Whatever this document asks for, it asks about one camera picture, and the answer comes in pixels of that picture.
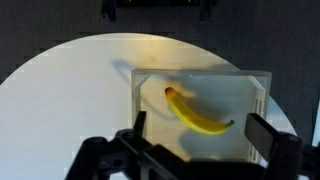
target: yellow banana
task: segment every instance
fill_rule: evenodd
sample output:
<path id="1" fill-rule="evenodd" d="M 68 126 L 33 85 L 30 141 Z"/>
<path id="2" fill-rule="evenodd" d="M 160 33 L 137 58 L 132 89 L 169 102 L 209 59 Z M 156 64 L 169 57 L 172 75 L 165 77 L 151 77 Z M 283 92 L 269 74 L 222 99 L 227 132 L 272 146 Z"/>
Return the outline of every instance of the yellow banana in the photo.
<path id="1" fill-rule="evenodd" d="M 181 96 L 172 87 L 165 89 L 168 104 L 174 114 L 188 127 L 202 134 L 220 134 L 225 132 L 234 124 L 231 120 L 228 123 L 220 123 L 205 119 L 193 112 L 182 100 Z"/>

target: clear plastic container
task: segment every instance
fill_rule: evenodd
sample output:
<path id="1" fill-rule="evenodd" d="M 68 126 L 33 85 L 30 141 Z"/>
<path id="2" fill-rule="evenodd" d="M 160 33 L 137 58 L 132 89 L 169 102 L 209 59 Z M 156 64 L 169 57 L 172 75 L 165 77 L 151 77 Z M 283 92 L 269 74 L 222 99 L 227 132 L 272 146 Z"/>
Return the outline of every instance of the clear plastic container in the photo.
<path id="1" fill-rule="evenodd" d="M 209 158 L 260 162 L 244 135 L 247 113 L 265 118 L 271 73 L 135 69 L 132 71 L 132 120 L 147 111 L 144 137 L 162 144 L 183 160 Z M 171 111 L 165 89 L 173 87 L 186 104 L 208 119 L 235 124 L 219 135 L 195 132 Z"/>

